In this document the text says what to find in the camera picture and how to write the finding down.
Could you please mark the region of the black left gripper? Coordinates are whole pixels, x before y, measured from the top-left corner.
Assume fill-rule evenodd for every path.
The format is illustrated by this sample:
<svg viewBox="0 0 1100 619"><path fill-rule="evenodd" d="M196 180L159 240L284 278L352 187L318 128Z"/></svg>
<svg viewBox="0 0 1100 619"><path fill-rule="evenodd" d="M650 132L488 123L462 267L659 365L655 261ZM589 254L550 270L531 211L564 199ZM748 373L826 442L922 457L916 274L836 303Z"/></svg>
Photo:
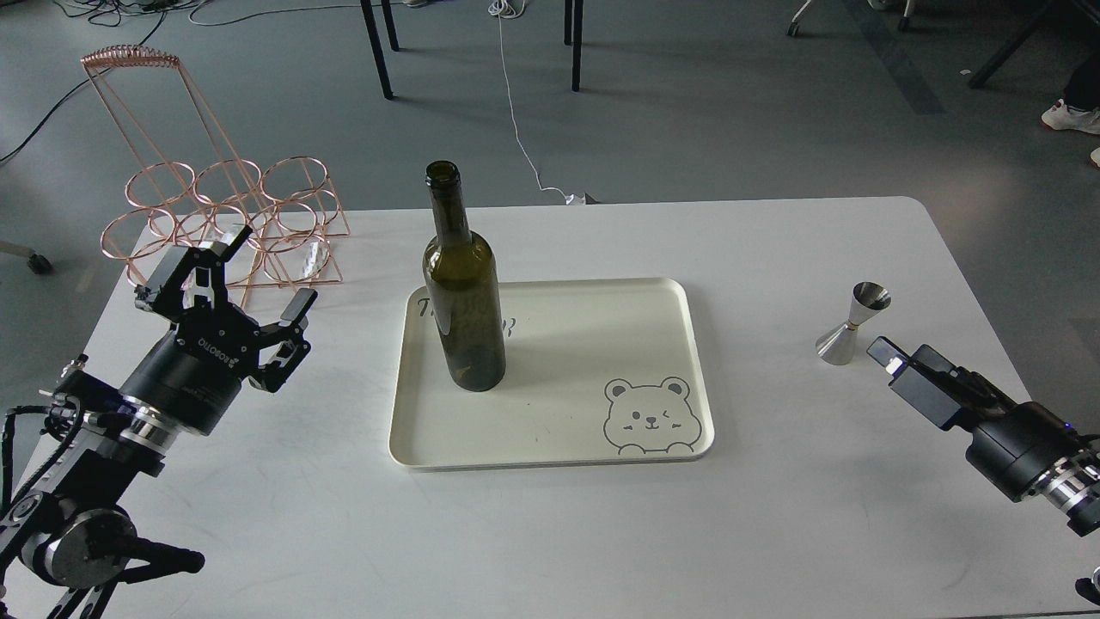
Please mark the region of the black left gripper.
<svg viewBox="0 0 1100 619"><path fill-rule="evenodd" d="M127 400L207 436L244 377L253 388L278 393L302 363L311 350L307 314L318 291L302 287L277 322L260 328L230 301L226 264L252 234L243 224L197 247L172 246L148 281L135 286L135 307L170 327L122 384Z"/></svg>

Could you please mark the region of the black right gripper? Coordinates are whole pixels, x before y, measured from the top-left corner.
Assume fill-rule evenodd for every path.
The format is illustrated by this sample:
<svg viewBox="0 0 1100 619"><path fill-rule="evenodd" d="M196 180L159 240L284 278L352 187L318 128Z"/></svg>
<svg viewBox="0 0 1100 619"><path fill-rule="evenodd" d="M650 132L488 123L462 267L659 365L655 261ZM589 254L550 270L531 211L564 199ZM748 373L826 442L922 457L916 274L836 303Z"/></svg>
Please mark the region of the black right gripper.
<svg viewBox="0 0 1100 619"><path fill-rule="evenodd" d="M942 431L971 436L965 457L1013 502L1044 496L1086 502L1088 443L1036 402L1016 404L977 372L953 365L928 345L908 355L888 338L867 349L889 388Z"/></svg>

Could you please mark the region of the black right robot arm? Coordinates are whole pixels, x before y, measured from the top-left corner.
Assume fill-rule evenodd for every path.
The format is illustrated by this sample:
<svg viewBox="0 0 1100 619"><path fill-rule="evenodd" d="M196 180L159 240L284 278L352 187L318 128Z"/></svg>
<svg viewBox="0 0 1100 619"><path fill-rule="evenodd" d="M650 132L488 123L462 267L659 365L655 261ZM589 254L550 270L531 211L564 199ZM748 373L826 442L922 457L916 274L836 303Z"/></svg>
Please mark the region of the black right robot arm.
<svg viewBox="0 0 1100 619"><path fill-rule="evenodd" d="M1097 435L1037 402L1018 404L980 373L935 349L913 353L877 338L867 353L891 376L889 387L942 431L969 432L967 462L1012 502L1042 496L1065 513L1077 537L1099 526Z"/></svg>

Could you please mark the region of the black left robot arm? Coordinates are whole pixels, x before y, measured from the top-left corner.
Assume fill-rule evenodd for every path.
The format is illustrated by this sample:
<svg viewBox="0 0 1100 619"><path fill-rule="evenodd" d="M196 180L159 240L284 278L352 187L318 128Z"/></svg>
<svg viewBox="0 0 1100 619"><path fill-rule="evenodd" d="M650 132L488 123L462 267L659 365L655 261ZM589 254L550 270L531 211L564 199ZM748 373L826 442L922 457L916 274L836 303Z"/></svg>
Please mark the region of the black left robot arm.
<svg viewBox="0 0 1100 619"><path fill-rule="evenodd" d="M204 554L139 537L120 498L158 475L182 432L208 435L249 382L276 393L310 350L301 289L262 327L229 297L226 266L248 242L232 226L215 242L168 250L135 305L169 330L121 387L62 371L47 405L11 408L3 427L3 568L20 561L65 589L52 618L99 618L120 584L204 568Z"/></svg>

